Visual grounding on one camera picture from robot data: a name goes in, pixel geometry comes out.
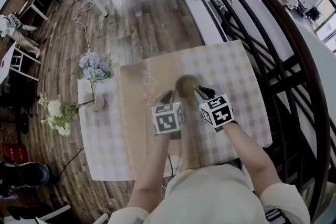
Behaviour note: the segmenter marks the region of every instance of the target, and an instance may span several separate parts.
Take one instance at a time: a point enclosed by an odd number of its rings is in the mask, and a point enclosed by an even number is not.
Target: person
[[[227,135],[233,144],[255,194],[240,169],[224,164],[180,172],[168,183],[161,201],[170,136],[159,134],[137,175],[129,203],[111,215],[109,224],[309,224],[307,207],[296,187],[281,182],[265,151],[236,122],[223,127],[225,134],[217,135]]]
[[[283,7],[287,7],[289,10],[297,8],[299,6],[298,0],[286,0],[285,5]]]
[[[34,54],[36,59],[40,57],[40,49],[38,43],[23,35],[24,31],[35,31],[37,27],[31,25],[24,25],[14,14],[10,13],[8,16],[0,15],[0,37],[8,36],[14,39],[26,52]]]

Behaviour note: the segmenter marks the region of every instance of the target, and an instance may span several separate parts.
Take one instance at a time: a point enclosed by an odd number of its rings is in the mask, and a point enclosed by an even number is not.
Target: black cable
[[[58,23],[59,23],[60,21],[64,20],[64,19],[67,17],[68,11],[72,8],[72,6],[74,6],[75,3],[79,2],[79,1],[81,1],[81,0],[76,0],[75,2],[72,3],[72,5],[71,5],[70,7],[68,7],[67,11],[65,12],[64,17],[61,18],[60,20],[58,20],[58,21],[56,22],[56,26],[54,27],[54,29],[51,30],[50,34],[43,40],[43,42],[42,42],[43,45],[46,43],[47,39],[51,36],[51,34],[53,33],[53,31],[58,27]]]
[[[76,154],[74,157],[72,157],[72,159],[71,159],[70,161],[68,161],[68,163],[64,166],[63,170],[59,173],[58,177],[61,176],[61,174],[63,173],[63,171],[65,170],[65,168],[67,168],[67,166],[74,160],[74,158],[77,157],[77,155],[78,155],[83,149],[84,149],[84,147],[82,147],[82,148],[80,149],[80,151],[77,152],[77,154]]]
[[[169,160],[169,163],[170,163],[170,169],[171,169],[171,171],[172,171],[172,175],[171,175],[171,177],[170,177],[170,179],[169,179],[169,181],[170,181],[170,180],[172,180],[172,178],[174,177],[174,170],[173,170],[172,160],[170,159],[170,155],[169,155],[169,153],[167,153],[167,157],[168,157],[168,160]]]

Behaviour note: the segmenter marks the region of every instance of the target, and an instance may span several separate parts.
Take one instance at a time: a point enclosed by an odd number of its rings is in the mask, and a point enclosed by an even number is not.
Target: black metal railing
[[[316,162],[317,165],[314,171],[315,183],[313,188],[313,194],[311,203],[309,206],[309,212],[311,214],[311,218],[313,218],[316,208],[319,203],[320,194],[325,188],[325,184],[328,178],[328,170],[329,170],[329,159],[330,159],[330,119],[328,115],[327,103],[324,96],[324,91],[321,86],[320,77],[318,71],[316,69],[314,60],[310,54],[310,51],[307,47],[305,40],[303,39],[300,31],[297,26],[291,19],[291,17],[284,10],[282,5],[277,0],[261,0],[263,4],[267,7],[269,12],[272,14],[276,22],[278,23],[280,29],[288,40],[290,44],[295,59],[297,60],[298,65],[300,66],[300,73],[295,74],[288,73],[288,62],[283,62],[271,39],[269,38],[267,32],[262,26],[261,22],[254,14],[253,10],[248,6],[245,0],[238,0],[242,7],[247,12],[248,16],[252,19],[253,23],[257,27],[260,35],[262,36],[265,45],[261,44],[261,48],[267,51],[267,54],[270,55],[272,59],[269,59],[265,54],[261,52],[261,50],[256,46],[256,40],[253,39],[246,28],[244,27],[242,21],[235,13],[234,9],[231,7],[228,0],[221,0],[227,9],[226,14],[219,9],[215,0],[209,0],[213,9],[215,10],[221,22],[217,21],[216,17],[213,14],[212,9],[209,7],[207,0],[201,0],[205,5],[207,11],[209,12],[216,28],[218,29],[220,36],[223,41],[227,41],[227,36],[229,36],[232,40],[240,39],[243,41],[243,45],[245,48],[252,54],[256,62],[256,72],[258,72],[262,78],[262,85],[264,92],[268,94],[267,98],[271,104],[273,104],[276,111],[276,119],[278,122],[278,126],[280,127],[281,133],[281,141],[282,141],[282,167],[284,169],[284,174],[282,180],[284,182],[288,182],[288,160],[286,157],[286,147],[285,147],[285,139],[284,139],[284,130],[282,129],[281,115],[279,114],[278,103],[277,103],[277,93],[284,91],[286,93],[286,97],[288,100],[288,104],[290,107],[290,113],[293,121],[293,128],[296,130],[297,135],[297,144],[298,154],[300,157],[300,162],[298,164],[298,180],[297,187],[299,191],[302,190],[302,174],[303,174],[303,166],[302,166],[302,152],[301,152],[301,133],[300,121],[298,117],[297,105],[299,108],[301,103],[298,98],[293,94],[293,91],[297,92],[297,86],[304,84],[305,89],[309,93],[309,97],[311,103],[309,103],[309,108],[313,114],[312,117],[309,116],[308,120],[311,122],[312,126],[316,131],[316,141],[317,141],[317,156]],[[236,26],[231,23],[231,20],[234,20]],[[271,68],[265,65],[265,57]],[[277,78],[278,83],[275,87],[271,83],[271,79]]]

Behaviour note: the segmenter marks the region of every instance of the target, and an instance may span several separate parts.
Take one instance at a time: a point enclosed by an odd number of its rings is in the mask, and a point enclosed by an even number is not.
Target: sleeve
[[[267,212],[277,209],[292,224],[310,223],[307,206],[295,186],[284,183],[271,185],[264,190],[260,201],[266,212],[266,217]]]
[[[127,207],[112,213],[108,224],[143,224],[149,213],[138,207]]]

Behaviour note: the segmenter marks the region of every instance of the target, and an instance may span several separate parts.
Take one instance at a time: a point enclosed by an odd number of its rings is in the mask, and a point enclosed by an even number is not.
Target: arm
[[[140,207],[151,213],[159,205],[169,141],[169,134],[154,138],[152,150],[138,174],[127,207]]]
[[[269,186],[281,183],[272,160],[238,124],[230,122],[224,125],[224,130],[250,174],[258,197]]]

